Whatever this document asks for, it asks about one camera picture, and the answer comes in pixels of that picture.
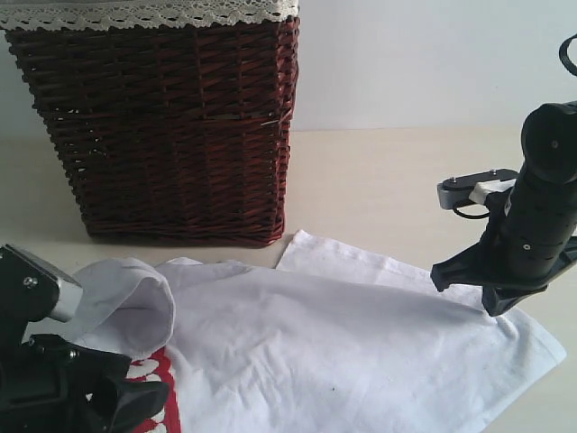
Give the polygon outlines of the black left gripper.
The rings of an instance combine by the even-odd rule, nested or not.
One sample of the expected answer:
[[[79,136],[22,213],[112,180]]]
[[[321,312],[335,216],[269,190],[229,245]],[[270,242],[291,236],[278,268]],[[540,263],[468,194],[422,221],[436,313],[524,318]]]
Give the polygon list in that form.
[[[130,358],[37,335],[1,349],[3,432],[134,432],[169,397],[127,378]]]

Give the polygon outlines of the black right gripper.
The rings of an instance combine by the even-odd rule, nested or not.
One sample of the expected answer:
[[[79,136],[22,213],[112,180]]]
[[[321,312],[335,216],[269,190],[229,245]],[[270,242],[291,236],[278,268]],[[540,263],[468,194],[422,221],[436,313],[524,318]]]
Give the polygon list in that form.
[[[576,265],[576,201],[508,189],[489,194],[485,206],[490,217],[481,242],[434,264],[430,277],[438,292],[454,284],[482,287],[482,306],[496,317]]]

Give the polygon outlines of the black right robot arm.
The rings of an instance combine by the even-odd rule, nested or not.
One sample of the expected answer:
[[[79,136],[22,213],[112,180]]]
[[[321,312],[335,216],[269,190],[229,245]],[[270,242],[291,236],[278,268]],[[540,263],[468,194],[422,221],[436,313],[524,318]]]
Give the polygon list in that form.
[[[437,263],[438,291],[481,287],[486,312],[500,316],[541,293],[576,264],[576,104],[547,103],[531,112],[520,135],[520,170],[487,170],[437,185],[440,207],[472,219],[464,208],[486,208],[480,240]]]

